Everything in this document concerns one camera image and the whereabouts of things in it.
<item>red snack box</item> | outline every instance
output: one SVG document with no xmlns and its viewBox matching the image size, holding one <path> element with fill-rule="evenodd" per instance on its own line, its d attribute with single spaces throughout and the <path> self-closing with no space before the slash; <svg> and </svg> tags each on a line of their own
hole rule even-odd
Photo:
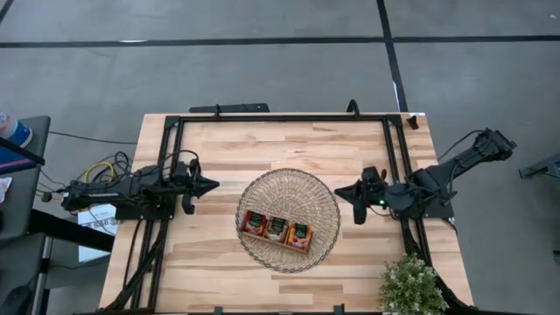
<svg viewBox="0 0 560 315">
<path fill-rule="evenodd" d="M 241 231 L 251 233 L 252 235 L 263 236 L 266 229 L 266 216 L 264 214 L 247 211 L 245 220 L 241 226 Z"/>
</svg>

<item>yellow cable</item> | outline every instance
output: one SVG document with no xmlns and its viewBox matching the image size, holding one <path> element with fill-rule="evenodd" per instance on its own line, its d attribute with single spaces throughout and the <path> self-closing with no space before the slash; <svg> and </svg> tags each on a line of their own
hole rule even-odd
<svg viewBox="0 0 560 315">
<path fill-rule="evenodd" d="M 111 179 L 109 181 L 113 180 L 113 178 L 115 177 L 115 169 L 113 168 L 113 165 L 111 165 L 111 163 L 109 163 L 109 162 L 99 162 L 99 163 L 95 163 L 95 164 L 91 165 L 91 167 L 86 170 L 86 173 L 84 174 L 84 182 L 85 183 L 88 182 L 89 173 L 94 168 L 96 168 L 98 166 L 102 166 L 102 165 L 107 166 L 111 170 Z"/>
</svg>

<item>cable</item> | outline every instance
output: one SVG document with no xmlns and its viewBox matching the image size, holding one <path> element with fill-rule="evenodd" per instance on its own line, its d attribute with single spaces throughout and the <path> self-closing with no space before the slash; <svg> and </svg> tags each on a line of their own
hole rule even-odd
<svg viewBox="0 0 560 315">
<path fill-rule="evenodd" d="M 60 186 L 63 186 L 64 188 L 66 188 L 66 187 L 67 187 L 66 185 L 64 185 L 64 184 L 62 184 L 62 183 L 60 183 L 60 182 L 54 181 L 54 180 L 53 180 L 52 178 L 50 178 L 50 177 L 49 177 L 48 175 L 46 175 L 46 173 L 45 173 L 45 172 L 43 171 L 43 169 L 42 169 L 42 168 L 41 168 L 41 169 L 39 169 L 39 171 L 40 171 L 40 172 L 41 172 L 41 174 L 43 174 L 43 176 L 45 176 L 45 177 L 46 177 L 46 179 L 48 179 L 48 180 L 49 180 L 49 181 L 50 181 L 51 183 L 53 183 L 53 184 L 56 184 L 56 185 L 60 185 Z"/>
<path fill-rule="evenodd" d="M 452 218 L 441 218 L 441 220 L 443 220 L 445 223 L 449 224 L 450 227 L 453 228 L 453 230 L 455 230 L 455 235 L 459 235 L 459 232 L 457 231 L 457 227 L 455 227 L 455 224 L 452 221 Z"/>
<path fill-rule="evenodd" d="M 401 196 L 401 195 L 404 195 L 404 194 L 407 194 L 407 193 L 412 193 L 412 192 L 415 192 L 415 191 L 423 191 L 423 192 L 427 192 L 431 195 L 434 195 L 436 197 L 439 197 L 441 199 L 444 199 L 445 196 L 443 194 L 439 193 L 438 191 L 445 188 L 448 184 L 449 184 L 449 180 L 447 182 L 445 182 L 445 184 L 441 185 L 440 187 L 434 188 L 432 190 L 428 189 L 428 188 L 425 188 L 425 187 L 421 187 L 421 186 L 415 186 L 415 187 L 407 189 L 403 192 L 393 192 L 393 194 L 397 195 L 397 196 Z"/>
<path fill-rule="evenodd" d="M 187 149 L 176 150 L 176 151 L 174 151 L 174 152 L 172 152 L 172 153 L 169 153 L 169 154 L 168 154 L 166 157 L 164 157 L 159 163 L 156 164 L 156 167 L 154 167 L 153 169 L 147 171 L 146 173 L 142 174 L 140 171 L 136 171 L 136 172 L 132 173 L 132 172 L 128 171 L 127 173 L 124 173 L 115 183 L 113 183 L 112 185 L 107 185 L 105 188 L 110 188 L 110 187 L 112 187 L 112 186 L 115 186 L 115 185 L 118 184 L 118 182 L 119 182 L 124 176 L 126 176 L 126 175 L 131 175 L 131 176 L 136 177 L 136 178 L 141 178 L 141 177 L 144 177 L 144 176 L 151 175 L 155 170 L 160 170 L 161 173 L 163 174 L 163 170 L 164 170 L 165 168 L 162 167 L 162 166 L 164 165 L 165 161 L 166 161 L 168 158 L 172 157 L 173 155 L 176 155 L 176 154 L 178 155 L 178 154 L 183 153 L 183 152 L 191 153 L 191 154 L 193 154 L 193 155 L 196 157 L 197 160 L 199 160 L 199 155 L 198 155 L 195 151 L 187 150 Z"/>
<path fill-rule="evenodd" d="M 114 234 L 112 234 L 111 232 L 109 232 L 103 225 L 101 222 L 99 222 L 99 220 L 97 220 L 97 218 L 95 218 L 94 214 L 91 212 L 91 210 L 89 210 L 89 208 L 87 209 L 87 211 L 89 212 L 89 214 L 91 214 L 92 217 L 94 217 L 94 220 L 99 223 L 99 225 L 105 230 L 105 232 L 107 232 L 110 235 L 115 236 Z"/>
<path fill-rule="evenodd" d="M 124 157 L 124 161 L 119 160 L 120 156 Z M 99 182 L 103 182 L 103 177 L 104 176 L 108 176 L 107 174 L 105 174 L 106 171 L 110 170 L 110 169 L 120 169 L 122 171 L 123 174 L 127 174 L 130 173 L 130 168 L 132 167 L 131 163 L 130 163 L 130 158 L 129 156 L 126 155 L 126 153 L 122 152 L 122 151 L 118 151 L 117 153 L 115 153 L 115 155 L 113 156 L 113 158 L 115 159 L 115 161 L 110 164 L 110 166 L 105 167 L 103 170 L 101 170 L 100 172 L 97 173 L 97 175 L 95 175 L 94 179 L 92 179 L 92 182 L 96 182 L 99 179 Z M 119 179 L 121 179 L 123 177 L 122 174 L 117 175 L 119 177 Z"/>
<path fill-rule="evenodd" d="M 43 192 L 40 191 L 39 189 L 35 191 L 35 196 L 39 197 L 39 198 L 43 198 L 43 193 L 50 193 L 50 192 Z M 51 197 L 51 200 L 58 200 L 58 201 L 62 201 L 61 198 L 56 198 L 56 197 Z"/>
<path fill-rule="evenodd" d="M 473 130 L 469 133 L 467 133 L 465 136 L 463 136 L 462 138 L 460 138 L 456 143 L 454 143 L 449 149 L 447 149 L 446 152 L 444 152 L 444 154 L 442 154 L 440 157 L 437 158 L 437 161 L 439 161 L 440 159 L 444 158 L 444 156 L 447 155 L 447 153 L 449 153 L 451 150 L 453 150 L 453 148 L 455 148 L 458 144 L 462 143 L 465 139 L 467 139 L 470 135 L 474 134 L 474 133 L 482 133 L 484 132 L 484 130 Z"/>
<path fill-rule="evenodd" d="M 29 284 L 31 284 L 33 282 L 33 280 L 35 280 L 35 278 L 39 275 L 39 273 L 36 273 L 35 275 L 33 275 L 31 277 L 31 279 L 29 279 L 29 281 L 25 284 L 25 286 L 29 286 Z"/>
<path fill-rule="evenodd" d="M 377 211 L 375 211 L 375 210 L 374 210 L 374 209 L 373 209 L 373 208 L 372 208 L 371 206 L 369 206 L 368 208 L 370 208 L 370 209 L 371 209 L 371 211 L 373 211 L 373 212 L 374 212 L 374 214 L 377 214 L 377 215 L 379 215 L 379 216 L 383 216 L 383 217 L 388 217 L 388 216 L 392 216 L 392 215 L 391 215 L 391 213 L 390 213 L 390 211 L 389 211 L 389 213 L 386 213 L 386 214 L 384 214 L 384 213 L 378 213 L 378 212 L 377 212 Z"/>
<path fill-rule="evenodd" d="M 138 229 L 140 228 L 140 223 L 141 222 L 142 222 L 142 220 L 138 220 L 138 223 L 136 224 L 136 227 L 134 229 L 134 234 L 132 235 L 132 243 L 130 244 L 129 259 L 126 262 L 126 270 L 124 271 L 124 279 L 122 280 L 122 289 L 123 290 L 126 287 L 126 283 L 129 279 L 130 260 L 132 259 L 132 252 L 134 251 L 134 244 L 137 241 Z"/>
<path fill-rule="evenodd" d="M 109 163 L 109 162 L 98 162 L 98 163 L 95 163 L 95 164 L 91 165 L 91 167 L 86 170 L 86 173 L 84 174 L 84 182 L 87 183 L 89 181 L 89 179 L 88 179 L 89 178 L 89 173 L 92 170 L 94 170 L 96 167 L 99 167 L 99 166 L 102 166 L 102 165 L 106 165 L 108 167 L 108 169 L 111 170 L 111 178 L 115 177 L 115 169 L 113 168 L 113 165 L 111 163 Z"/>
<path fill-rule="evenodd" d="M 49 266 L 49 270 L 55 269 L 55 268 L 63 268 L 63 269 L 67 269 L 67 270 L 77 270 L 77 269 L 80 269 L 80 268 L 98 266 L 98 265 L 100 265 L 100 264 L 104 264 L 104 263 L 108 263 L 108 262 L 109 262 L 109 261 L 96 262 L 96 263 L 91 263 L 91 264 L 89 264 L 89 265 L 81 265 L 81 266 L 77 266 L 77 267 L 68 267 L 68 266 L 62 266 L 62 265 L 53 265 L 53 266 Z"/>
<path fill-rule="evenodd" d="M 119 160 L 118 160 L 118 156 L 119 156 L 119 155 L 123 155 L 124 158 L 125 158 L 125 161 L 119 161 Z M 131 165 L 130 165 L 130 158 L 126 155 L 126 153 L 124 153 L 124 152 L 122 152 L 122 151 L 118 151 L 118 152 L 115 153 L 115 154 L 111 154 L 110 156 L 105 157 L 104 159 L 100 160 L 100 161 L 97 162 L 97 163 L 101 163 L 101 162 L 103 162 L 103 161 L 105 161 L 105 160 L 107 160 L 107 159 L 109 159 L 109 158 L 111 158 L 111 157 L 115 159 L 115 162 L 111 165 L 111 167 L 113 167 L 113 165 L 118 165 L 119 168 L 121 168 L 122 170 L 127 170 L 127 171 L 125 171 L 123 174 L 117 176 L 117 177 L 116 177 L 116 180 L 113 181 L 111 185 L 107 185 L 105 188 L 110 188 L 110 187 L 112 187 L 112 186 L 117 185 L 125 176 L 132 174 L 132 173 L 130 172 L 130 167 L 131 167 Z M 122 166 L 120 166 L 120 163 L 126 163 L 126 166 L 123 168 Z M 97 175 L 95 175 L 94 181 L 97 180 L 97 179 L 98 179 L 105 171 L 107 171 L 108 169 L 109 169 L 109 167 L 106 167 L 105 169 L 103 169 L 102 171 L 100 171 Z M 84 176 L 84 174 L 86 174 L 86 172 L 88 172 L 88 170 L 89 170 L 89 169 L 85 170 L 80 176 L 78 176 L 78 178 L 77 178 L 76 180 L 78 180 L 78 179 L 80 179 L 82 176 Z"/>
<path fill-rule="evenodd" d="M 107 159 L 114 157 L 115 154 L 116 154 L 116 153 L 111 154 L 111 155 L 109 155 L 109 156 L 106 156 L 105 158 L 103 158 L 103 159 L 97 161 L 96 163 L 100 163 L 100 162 L 106 161 Z M 84 171 L 80 174 L 80 176 L 78 176 L 78 177 L 76 178 L 76 180 L 80 180 L 81 177 L 84 176 L 84 174 L 85 174 L 87 171 L 88 171 L 88 169 L 84 170 Z"/>
<path fill-rule="evenodd" d="M 95 141 L 95 142 L 100 142 L 100 143 L 104 143 L 104 144 L 138 144 L 136 142 L 127 142 L 127 141 L 112 141 L 112 140 L 104 140 L 104 139 L 95 139 L 95 138 L 90 138 L 87 136 L 76 136 L 76 135 L 70 135 L 64 132 L 58 132 L 58 131 L 49 131 L 49 133 L 54 134 L 54 135 L 59 135 L 59 136 L 64 136 L 64 137 L 73 137 L 73 138 L 77 138 L 77 139 L 82 139 L 82 140 L 89 140 L 89 141 Z"/>
<path fill-rule="evenodd" d="M 453 169 L 451 170 L 451 174 L 449 175 L 449 196 L 450 198 L 447 200 L 449 201 L 452 196 L 453 196 L 453 176 L 455 175 L 455 171 L 459 168 L 459 163 L 455 164 L 455 166 L 453 166 Z"/>
<path fill-rule="evenodd" d="M 43 183 L 41 183 L 41 182 L 37 182 L 37 184 L 39 184 L 39 185 L 43 186 L 44 188 L 48 189 L 50 193 L 54 193 L 54 192 L 55 192 L 54 189 L 52 189 L 51 187 L 49 187 L 49 186 L 47 186 L 47 185 L 45 185 L 45 184 L 43 184 Z"/>
</svg>

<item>gray floor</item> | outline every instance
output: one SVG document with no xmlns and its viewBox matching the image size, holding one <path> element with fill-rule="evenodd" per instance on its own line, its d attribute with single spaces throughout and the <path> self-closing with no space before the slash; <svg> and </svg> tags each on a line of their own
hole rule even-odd
<svg viewBox="0 0 560 315">
<path fill-rule="evenodd" d="M 558 1 L 387 1 L 395 36 L 560 34 Z M 375 1 L 15 0 L 0 41 L 379 36 Z M 410 111 L 426 112 L 438 153 L 466 132 L 501 130 L 519 147 L 456 181 L 459 241 L 476 305 L 557 314 L 560 185 L 517 169 L 560 144 L 560 42 L 395 45 Z M 52 129 L 137 138 L 144 113 L 267 102 L 274 111 L 395 111 L 383 44 L 0 49 L 0 109 L 49 115 Z M 52 136 L 46 170 L 59 181 L 133 147 Z M 61 217 L 55 204 L 38 208 Z M 76 264 L 55 244 L 55 261 Z M 92 311 L 106 265 L 55 270 L 49 313 Z"/>
</svg>

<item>green plant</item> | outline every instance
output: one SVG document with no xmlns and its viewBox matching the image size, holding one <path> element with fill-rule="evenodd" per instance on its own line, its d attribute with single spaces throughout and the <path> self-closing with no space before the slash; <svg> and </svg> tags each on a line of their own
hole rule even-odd
<svg viewBox="0 0 560 315">
<path fill-rule="evenodd" d="M 384 311 L 400 315 L 436 315 L 448 307 L 436 287 L 436 271 L 415 255 L 407 255 L 398 262 L 386 263 L 381 274 L 385 284 L 380 289 L 380 303 Z"/>
</svg>

